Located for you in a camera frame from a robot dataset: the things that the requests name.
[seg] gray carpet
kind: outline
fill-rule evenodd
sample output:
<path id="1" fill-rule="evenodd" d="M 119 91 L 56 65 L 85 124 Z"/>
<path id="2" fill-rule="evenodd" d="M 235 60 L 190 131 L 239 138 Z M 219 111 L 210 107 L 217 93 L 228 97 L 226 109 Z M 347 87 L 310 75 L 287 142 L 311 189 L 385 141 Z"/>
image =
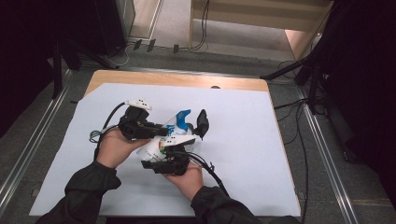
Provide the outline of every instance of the gray carpet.
<path id="1" fill-rule="evenodd" d="M 274 72 L 279 63 L 212 53 L 181 51 L 178 54 L 173 54 L 172 49 L 155 49 L 151 53 L 147 53 L 145 47 L 131 52 L 130 57 L 130 61 L 122 66 L 120 70 L 142 67 L 221 73 L 237 77 L 257 78 L 259 75 Z M 122 63 L 126 60 L 126 57 L 117 56 L 112 58 L 112 60 Z M 83 66 L 81 69 L 73 71 L 70 90 L 66 94 L 61 108 L 44 136 L 6 212 L 0 218 L 0 223 L 34 223 L 36 221 L 36 217 L 28 216 L 35 200 L 35 197 L 31 196 L 31 192 L 33 189 L 40 188 L 50 164 L 63 141 L 64 133 L 76 108 L 76 104 L 72 104 L 70 101 L 78 101 L 82 98 L 92 73 L 100 69 L 100 66 L 90 60 L 84 59 L 82 62 Z M 282 81 L 288 81 L 285 77 L 281 79 Z M 51 88 L 51 85 L 48 86 L 26 112 L 20 116 L 8 133 L 0 139 L 0 146 L 2 146 L 0 179 L 2 183 L 32 134 L 35 125 L 39 122 L 40 116 L 44 113 L 50 101 Z M 292 83 L 269 82 L 269 88 L 274 105 L 283 105 L 298 100 L 297 89 Z M 288 112 L 289 109 L 284 108 L 277 110 L 276 115 L 278 118 L 283 118 Z M 294 113 L 295 110 L 287 119 L 279 122 L 284 142 L 289 141 L 295 135 L 296 122 Z M 354 208 L 360 223 L 396 223 L 396 213 L 389 202 L 387 202 L 386 194 L 382 190 L 376 174 L 363 164 L 352 165 L 344 162 L 340 144 L 334 135 L 331 124 L 323 116 L 318 116 L 318 119 L 349 196 L 355 205 Z M 318 147 L 304 115 L 300 120 L 300 128 L 307 150 L 310 174 L 309 201 L 305 223 L 345 223 L 318 153 Z M 304 157 L 299 139 L 297 138 L 293 143 L 286 145 L 285 149 L 296 191 L 299 192 L 299 195 L 304 195 Z M 301 197 L 300 202 L 303 208 L 303 197 Z M 262 218 L 263 222 L 268 222 L 272 219 L 272 217 Z M 104 222 L 104 219 L 100 218 L 97 223 Z"/>

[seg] black sleeve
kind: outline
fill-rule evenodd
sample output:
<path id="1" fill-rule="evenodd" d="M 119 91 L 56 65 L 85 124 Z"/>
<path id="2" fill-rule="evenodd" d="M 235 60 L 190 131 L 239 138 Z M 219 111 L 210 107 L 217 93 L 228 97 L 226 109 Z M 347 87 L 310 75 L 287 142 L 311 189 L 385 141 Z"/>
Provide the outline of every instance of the black sleeve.
<path id="1" fill-rule="evenodd" d="M 65 196 L 36 224 L 94 224 L 103 195 L 121 184 L 116 173 L 97 161 L 77 171 L 66 185 Z"/>
<path id="2" fill-rule="evenodd" d="M 208 223 L 260 223 L 242 203 L 227 197 L 220 188 L 202 187 L 191 202 L 198 220 Z"/>

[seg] dark curtain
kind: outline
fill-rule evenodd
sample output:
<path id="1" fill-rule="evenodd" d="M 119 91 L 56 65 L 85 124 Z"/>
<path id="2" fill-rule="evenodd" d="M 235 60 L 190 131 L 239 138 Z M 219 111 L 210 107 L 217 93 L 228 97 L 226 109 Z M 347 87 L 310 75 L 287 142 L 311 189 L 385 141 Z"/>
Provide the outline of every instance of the dark curtain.
<path id="1" fill-rule="evenodd" d="M 348 2 L 322 83 L 353 132 L 345 146 L 378 173 L 396 207 L 396 3 Z"/>
<path id="2" fill-rule="evenodd" d="M 53 79 L 50 13 L 46 1 L 0 0 L 0 137 Z"/>

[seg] white backdrop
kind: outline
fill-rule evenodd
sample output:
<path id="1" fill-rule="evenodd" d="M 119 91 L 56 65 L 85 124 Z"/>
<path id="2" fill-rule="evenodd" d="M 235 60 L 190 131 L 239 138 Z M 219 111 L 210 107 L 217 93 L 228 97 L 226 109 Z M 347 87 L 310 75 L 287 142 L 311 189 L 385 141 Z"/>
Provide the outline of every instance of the white backdrop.
<path id="1" fill-rule="evenodd" d="M 300 205 L 266 91 L 104 84 L 78 103 L 31 216 L 47 213 L 64 196 L 74 172 L 92 162 L 95 144 L 89 141 L 100 130 L 113 108 L 125 100 L 145 99 L 153 110 L 148 121 L 165 123 L 178 111 L 191 109 L 186 121 L 196 125 L 205 109 L 210 128 L 194 152 L 213 162 L 216 174 L 230 196 L 256 216 L 299 216 Z M 127 106 L 109 124 L 117 124 Z M 118 168 L 122 185 L 105 194 L 102 216 L 194 216 L 190 203 L 162 175 L 143 169 L 137 155 Z M 204 171 L 209 187 L 216 181 Z"/>

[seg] person's right hand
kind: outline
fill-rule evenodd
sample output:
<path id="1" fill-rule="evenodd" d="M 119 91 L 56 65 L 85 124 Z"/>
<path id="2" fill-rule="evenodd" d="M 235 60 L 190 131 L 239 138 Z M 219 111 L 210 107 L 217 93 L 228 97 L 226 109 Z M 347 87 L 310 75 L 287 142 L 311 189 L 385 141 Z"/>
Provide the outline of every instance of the person's right hand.
<path id="1" fill-rule="evenodd" d="M 192 162 L 187 167 L 187 171 L 184 175 L 163 175 L 170 182 L 174 183 L 178 190 L 192 201 L 192 198 L 198 192 L 198 190 L 204 185 L 202 177 L 202 168 Z"/>

